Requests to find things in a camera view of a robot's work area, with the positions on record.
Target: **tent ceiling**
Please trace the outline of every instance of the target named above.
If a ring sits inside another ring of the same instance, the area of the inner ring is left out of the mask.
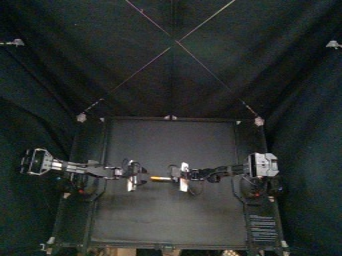
[[[75,114],[104,99],[90,114],[247,118],[245,101],[266,117],[325,54],[338,4],[4,1],[1,36]]]

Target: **black wall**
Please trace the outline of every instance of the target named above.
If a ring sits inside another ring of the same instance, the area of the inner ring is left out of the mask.
[[[40,83],[44,76],[31,72],[0,49],[0,255],[33,255],[50,238],[56,214],[55,181],[19,174],[20,154],[48,147],[67,158],[76,129],[46,80]]]
[[[341,255],[342,52],[326,51],[269,119],[287,185],[281,208],[295,255]]]

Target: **black fabric backdrop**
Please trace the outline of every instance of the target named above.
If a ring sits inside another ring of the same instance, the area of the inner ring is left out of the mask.
[[[56,212],[55,181],[17,175],[19,154],[67,158],[75,116],[102,98],[88,115],[246,118],[246,101],[289,187],[290,246],[339,255],[342,51],[325,46],[342,41],[341,1],[237,0],[184,40],[229,1],[131,3],[140,12],[123,0],[1,1],[0,41],[25,42],[0,48],[1,255],[47,241]]]

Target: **cable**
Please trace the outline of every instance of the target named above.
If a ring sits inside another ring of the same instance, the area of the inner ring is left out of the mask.
[[[198,193],[195,193],[195,192],[191,190],[190,186],[188,186],[188,188],[187,188],[187,190],[188,190],[188,192],[190,192],[190,194],[191,194],[192,196],[199,196],[199,195],[202,194],[203,190],[204,190],[204,181],[199,181],[199,182],[200,182],[200,191],[199,191]]]

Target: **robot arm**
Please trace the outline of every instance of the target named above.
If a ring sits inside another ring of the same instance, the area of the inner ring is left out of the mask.
[[[147,170],[135,161],[130,161],[126,167],[104,167],[92,160],[88,163],[74,163],[55,158],[46,149],[28,149],[21,159],[20,173],[42,176],[50,171],[91,175],[107,180],[126,178],[131,183],[128,191],[147,183]]]

